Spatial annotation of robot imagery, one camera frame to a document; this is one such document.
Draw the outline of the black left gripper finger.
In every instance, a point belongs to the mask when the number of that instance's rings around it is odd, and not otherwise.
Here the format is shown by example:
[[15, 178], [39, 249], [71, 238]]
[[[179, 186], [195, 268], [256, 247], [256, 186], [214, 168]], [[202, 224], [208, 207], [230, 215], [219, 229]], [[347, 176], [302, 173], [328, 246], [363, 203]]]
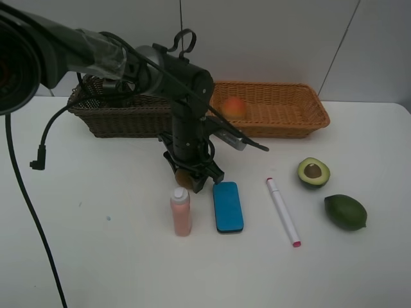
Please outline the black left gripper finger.
[[208, 176], [206, 175], [189, 175], [189, 179], [191, 181], [191, 190], [194, 193], [199, 193], [203, 188], [204, 184], [206, 183]]

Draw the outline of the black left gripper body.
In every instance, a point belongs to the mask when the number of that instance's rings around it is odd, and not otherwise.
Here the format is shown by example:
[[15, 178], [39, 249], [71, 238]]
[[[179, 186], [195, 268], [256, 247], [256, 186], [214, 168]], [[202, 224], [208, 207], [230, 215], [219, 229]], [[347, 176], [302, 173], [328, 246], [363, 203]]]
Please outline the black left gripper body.
[[170, 133], [160, 133], [158, 140], [166, 147], [164, 158], [169, 162], [174, 174], [183, 169], [191, 175], [206, 175], [215, 184], [224, 179], [224, 172], [214, 161], [215, 146], [208, 138], [202, 138], [193, 144], [183, 144]]

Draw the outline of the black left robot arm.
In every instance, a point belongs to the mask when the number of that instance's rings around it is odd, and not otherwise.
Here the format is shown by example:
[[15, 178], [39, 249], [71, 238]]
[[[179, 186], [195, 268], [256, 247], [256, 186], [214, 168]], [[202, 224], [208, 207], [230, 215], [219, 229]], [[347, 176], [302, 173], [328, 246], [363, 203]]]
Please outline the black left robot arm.
[[74, 30], [2, 4], [1, 114], [22, 108], [40, 85], [54, 88], [68, 72], [134, 85], [100, 94], [100, 101], [124, 102], [136, 94], [168, 100], [172, 129], [159, 140], [172, 169], [187, 171], [195, 192], [208, 178], [223, 180], [209, 139], [218, 119], [207, 115], [214, 90], [208, 71], [157, 44], [133, 48], [111, 33]]

